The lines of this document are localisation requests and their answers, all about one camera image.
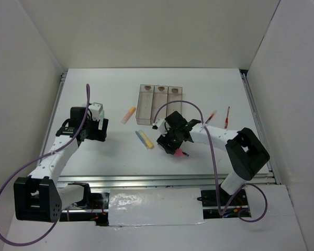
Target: white tabletop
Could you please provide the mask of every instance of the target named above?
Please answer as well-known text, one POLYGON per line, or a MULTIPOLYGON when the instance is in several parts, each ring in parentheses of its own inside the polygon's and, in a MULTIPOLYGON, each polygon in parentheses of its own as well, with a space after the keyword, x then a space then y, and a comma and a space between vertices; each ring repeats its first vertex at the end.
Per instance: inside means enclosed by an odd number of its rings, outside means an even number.
MULTIPOLYGON (((85 140, 67 163, 62 176, 121 175, 206 175, 213 174, 208 145, 185 142, 190 156, 176 158, 156 145, 159 133, 151 126, 137 125, 135 114, 127 124, 120 123, 130 107, 138 102, 141 84, 183 87, 183 100, 195 103, 208 118, 218 110, 209 125, 223 128, 230 106, 230 130, 244 127, 257 130, 238 69, 69 69, 53 119, 46 151, 56 131, 70 116, 70 108, 86 103, 86 83, 91 86, 90 102, 101 102, 109 119, 106 142, 85 140), (135 134, 142 129, 155 148, 147 150, 135 134)), ((199 119, 198 112, 183 104, 183 116, 199 119)), ((219 174, 232 170, 227 152, 215 149, 219 174)), ((267 174, 265 165, 259 174, 267 174)))

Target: pink marker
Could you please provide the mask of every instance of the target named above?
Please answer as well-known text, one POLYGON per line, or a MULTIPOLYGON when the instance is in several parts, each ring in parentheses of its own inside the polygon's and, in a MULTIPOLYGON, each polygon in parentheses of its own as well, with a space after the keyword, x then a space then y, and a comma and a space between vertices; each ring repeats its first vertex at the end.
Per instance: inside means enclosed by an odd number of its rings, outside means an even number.
POLYGON ((136 107, 133 106, 130 108, 130 110, 127 112, 127 114, 124 116, 124 118, 121 120, 122 124, 127 123, 128 119, 130 119, 131 115, 136 111, 136 107))
POLYGON ((183 152, 183 150, 181 150, 181 149, 177 149, 176 152, 174 153, 174 156, 176 156, 176 157, 181 157, 181 156, 184 156, 184 155, 189 157, 189 154, 183 152))

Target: red marker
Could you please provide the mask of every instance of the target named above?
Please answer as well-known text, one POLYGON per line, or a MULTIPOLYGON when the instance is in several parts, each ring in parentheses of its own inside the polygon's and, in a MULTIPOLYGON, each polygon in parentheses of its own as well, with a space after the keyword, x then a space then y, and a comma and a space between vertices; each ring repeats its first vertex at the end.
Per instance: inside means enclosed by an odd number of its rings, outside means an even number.
POLYGON ((217 112, 218 112, 217 110, 213 111, 213 113, 209 116, 209 118, 207 119, 207 121, 206 121, 205 124, 208 124, 209 121, 214 117, 214 115, 215 115, 217 112))
POLYGON ((227 117, 226 117, 226 121, 225 121, 225 129, 227 129, 227 127, 228 127, 229 111, 230 111, 230 106, 228 106, 227 117))

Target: yellow marker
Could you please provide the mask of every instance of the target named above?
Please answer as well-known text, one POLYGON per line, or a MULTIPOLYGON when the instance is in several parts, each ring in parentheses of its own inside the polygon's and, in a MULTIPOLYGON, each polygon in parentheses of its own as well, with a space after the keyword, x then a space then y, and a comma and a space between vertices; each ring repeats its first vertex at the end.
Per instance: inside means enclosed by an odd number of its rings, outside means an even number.
POLYGON ((141 135, 141 137, 144 139, 144 142, 146 143, 147 147, 149 149, 153 149, 153 144, 152 142, 149 140, 148 136, 146 136, 146 134, 142 131, 142 130, 139 130, 138 131, 139 134, 141 135))
POLYGON ((127 112, 127 114, 124 116, 124 118, 121 120, 122 124, 127 123, 128 119, 130 119, 131 115, 136 111, 136 107, 133 106, 129 109, 129 111, 127 112))

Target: orange marker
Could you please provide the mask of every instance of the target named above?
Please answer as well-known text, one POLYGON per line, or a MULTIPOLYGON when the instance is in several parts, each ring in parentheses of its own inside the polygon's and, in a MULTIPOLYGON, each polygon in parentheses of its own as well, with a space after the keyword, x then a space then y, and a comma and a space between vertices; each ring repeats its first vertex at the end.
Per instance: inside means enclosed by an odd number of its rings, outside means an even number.
POLYGON ((230 111, 230 106, 228 106, 227 117, 226 117, 226 121, 225 121, 225 129, 227 129, 227 127, 228 127, 229 111, 230 111))

